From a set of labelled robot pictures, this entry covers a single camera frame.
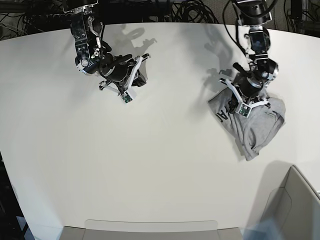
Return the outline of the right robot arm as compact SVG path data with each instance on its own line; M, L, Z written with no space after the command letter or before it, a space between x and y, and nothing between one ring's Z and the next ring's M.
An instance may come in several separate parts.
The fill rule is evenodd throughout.
M63 11L71 14L70 31L75 40L75 65L86 75L101 77L101 91L108 88L118 95L124 95L132 87L142 87L147 83L140 66L150 55L113 55L112 48L103 40L105 24L95 10L98 4L97 0L62 2Z

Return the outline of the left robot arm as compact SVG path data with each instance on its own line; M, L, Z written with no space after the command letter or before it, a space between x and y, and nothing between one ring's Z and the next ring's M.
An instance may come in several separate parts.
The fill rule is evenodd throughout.
M270 34L264 25L272 20L271 10L276 1L268 5L265 0L233 0L232 6L236 11L236 44L245 54L249 70L244 70L238 64L233 66L239 71L236 88L246 104L259 101L259 94L275 80L279 73L278 64L269 58L271 47ZM244 35L247 48L239 42L239 27L248 27Z

